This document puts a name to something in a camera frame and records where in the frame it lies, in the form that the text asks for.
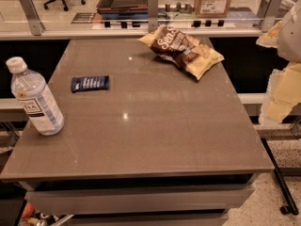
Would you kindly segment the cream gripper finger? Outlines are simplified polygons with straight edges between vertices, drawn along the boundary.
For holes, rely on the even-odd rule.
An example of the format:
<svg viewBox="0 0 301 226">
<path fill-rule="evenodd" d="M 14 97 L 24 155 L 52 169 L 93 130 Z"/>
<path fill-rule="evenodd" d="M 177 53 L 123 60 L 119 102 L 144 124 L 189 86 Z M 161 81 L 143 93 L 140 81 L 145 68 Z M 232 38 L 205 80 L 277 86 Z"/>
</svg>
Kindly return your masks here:
<svg viewBox="0 0 301 226">
<path fill-rule="evenodd" d="M 261 105 L 259 123 L 277 127 L 301 102 L 301 64 L 290 62 L 282 71 L 273 69 Z"/>
<path fill-rule="evenodd" d="M 262 34 L 256 40 L 256 44 L 265 48 L 277 48 L 278 34 L 282 21 L 273 25 L 266 33 Z"/>
</svg>

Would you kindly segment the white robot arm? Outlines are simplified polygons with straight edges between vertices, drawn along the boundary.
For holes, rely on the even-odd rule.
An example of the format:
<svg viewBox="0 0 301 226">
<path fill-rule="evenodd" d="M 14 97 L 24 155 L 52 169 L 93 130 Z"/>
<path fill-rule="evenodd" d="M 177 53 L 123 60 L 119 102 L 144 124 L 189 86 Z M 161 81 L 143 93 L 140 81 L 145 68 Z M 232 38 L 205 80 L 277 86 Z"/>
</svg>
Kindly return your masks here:
<svg viewBox="0 0 301 226">
<path fill-rule="evenodd" d="M 256 44 L 276 48 L 277 55 L 288 61 L 282 71 L 272 70 L 259 116 L 260 125 L 277 127 L 301 103 L 301 0 Z"/>
</svg>

